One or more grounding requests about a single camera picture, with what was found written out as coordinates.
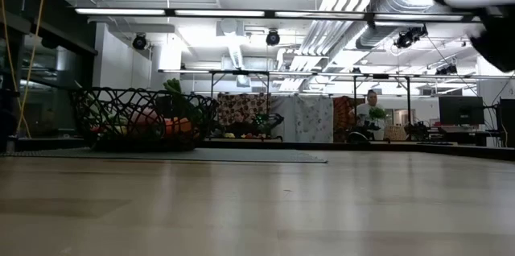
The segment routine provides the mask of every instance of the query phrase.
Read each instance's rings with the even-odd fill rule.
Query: computer monitor
[[[442,96],[439,105],[443,125],[484,124],[482,97]]]

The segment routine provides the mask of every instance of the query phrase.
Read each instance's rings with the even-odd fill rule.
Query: gray mat
[[[91,151],[89,148],[73,148],[52,151],[21,151],[0,154],[0,156],[52,157],[82,159],[153,159],[153,160],[197,160],[254,163],[326,163],[307,153],[293,150],[224,149],[197,148],[185,152],[114,153]]]

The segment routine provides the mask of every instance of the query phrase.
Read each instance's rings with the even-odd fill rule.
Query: green plant
[[[369,116],[372,120],[385,119],[386,112],[381,108],[373,107],[369,111]]]

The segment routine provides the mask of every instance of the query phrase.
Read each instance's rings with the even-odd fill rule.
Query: black wire basket
[[[209,133],[216,101],[145,89],[70,91],[76,128],[103,151],[188,151]]]

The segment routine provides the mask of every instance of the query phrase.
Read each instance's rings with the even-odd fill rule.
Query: wooden floor
[[[0,159],[0,255],[515,255],[515,165]]]

